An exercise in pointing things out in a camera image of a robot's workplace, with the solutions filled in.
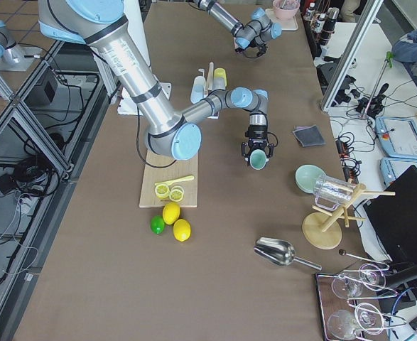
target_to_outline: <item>gray cloth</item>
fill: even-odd
[[[325,145],[325,140],[316,125],[297,126],[292,132],[302,147]]]

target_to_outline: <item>blue sleeve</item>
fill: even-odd
[[[399,39],[393,45],[391,52],[394,59],[399,62],[417,62],[417,29]]]

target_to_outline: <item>green cup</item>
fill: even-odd
[[[251,155],[249,156],[249,164],[253,169],[257,171],[265,167],[267,161],[268,160],[266,159],[266,154],[261,149],[252,151]]]

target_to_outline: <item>green bowl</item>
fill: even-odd
[[[295,172],[295,181],[303,192],[313,194],[315,180],[325,172],[314,165],[302,165]]]

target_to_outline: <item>pink bowl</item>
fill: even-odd
[[[287,0],[284,9],[280,9],[279,6],[282,4],[282,1],[283,0],[273,0],[274,15],[279,20],[292,19],[300,8],[299,0]]]

